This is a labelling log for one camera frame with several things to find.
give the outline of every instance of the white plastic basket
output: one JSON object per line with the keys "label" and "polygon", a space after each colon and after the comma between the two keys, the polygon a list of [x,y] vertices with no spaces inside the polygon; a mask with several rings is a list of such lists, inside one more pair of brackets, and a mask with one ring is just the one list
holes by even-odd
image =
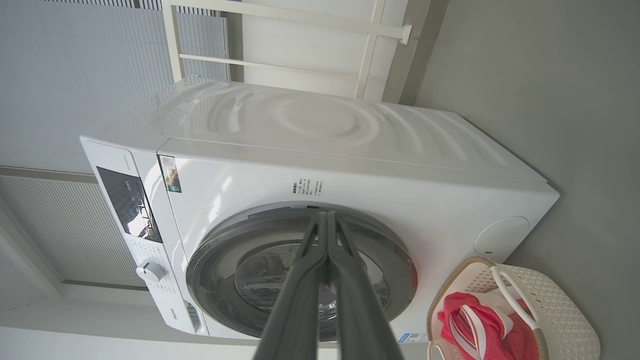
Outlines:
{"label": "white plastic basket", "polygon": [[[509,285],[520,294],[533,318],[509,294],[506,289]],[[467,259],[451,274],[429,309],[427,359],[431,359],[434,350],[438,350],[444,360],[463,359],[457,347],[440,337],[442,323],[437,314],[443,309],[444,298],[457,291],[486,293],[495,288],[500,288],[505,299],[533,330],[540,360],[600,357],[600,341],[591,324],[553,280],[531,269],[475,257]]]}

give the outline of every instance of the red cloth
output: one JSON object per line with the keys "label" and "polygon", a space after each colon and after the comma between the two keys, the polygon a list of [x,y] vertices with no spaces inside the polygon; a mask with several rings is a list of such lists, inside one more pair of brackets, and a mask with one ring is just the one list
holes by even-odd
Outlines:
{"label": "red cloth", "polygon": [[[476,357],[467,353],[458,344],[451,329],[453,323],[457,332],[464,338],[474,339],[474,332],[471,328],[473,324],[467,321],[467,316],[461,311],[461,307],[464,305],[471,308],[484,325],[486,351],[484,358],[480,357],[482,360],[538,360],[538,345],[533,331],[517,314],[509,316],[513,322],[513,328],[504,336],[503,321],[492,308],[481,305],[480,301],[471,294],[452,293],[444,300],[444,312],[438,313],[438,319],[443,323],[441,336],[457,346],[465,360],[475,360]],[[473,341],[468,341],[468,344],[476,347]]]}

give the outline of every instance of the red clothing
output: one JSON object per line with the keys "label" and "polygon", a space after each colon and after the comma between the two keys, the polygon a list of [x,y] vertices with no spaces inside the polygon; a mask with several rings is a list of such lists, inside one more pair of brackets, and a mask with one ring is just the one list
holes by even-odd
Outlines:
{"label": "red clothing", "polygon": [[448,295],[438,319],[442,338],[457,346],[465,360],[538,360],[531,328],[517,314],[484,306],[472,294]]}

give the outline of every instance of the washing machine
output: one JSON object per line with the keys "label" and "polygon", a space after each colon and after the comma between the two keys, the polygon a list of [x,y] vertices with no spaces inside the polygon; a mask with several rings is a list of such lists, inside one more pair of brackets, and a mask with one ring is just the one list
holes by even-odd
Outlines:
{"label": "washing machine", "polygon": [[[184,79],[81,137],[167,325],[255,339],[312,215],[346,219],[400,342],[470,256],[504,261],[558,193],[454,113]],[[319,338],[336,339],[320,289]]]}

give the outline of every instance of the white strap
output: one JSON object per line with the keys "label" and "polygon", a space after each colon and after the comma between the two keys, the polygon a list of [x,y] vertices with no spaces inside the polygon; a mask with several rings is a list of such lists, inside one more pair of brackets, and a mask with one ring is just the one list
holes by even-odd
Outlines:
{"label": "white strap", "polygon": [[[500,309],[494,307],[491,307],[491,309],[502,322],[503,335],[501,340],[503,340],[507,334],[511,332],[513,328],[513,321],[511,321],[511,319]],[[469,305],[462,305],[458,314],[462,314],[464,319],[466,319],[469,324],[469,328],[471,329],[473,339],[467,339],[456,325],[456,322],[453,320],[453,316],[449,316],[449,327],[451,328],[451,334],[453,335],[454,340],[463,351],[468,353],[475,360],[484,360],[487,348],[486,329],[484,328],[484,323]]]}

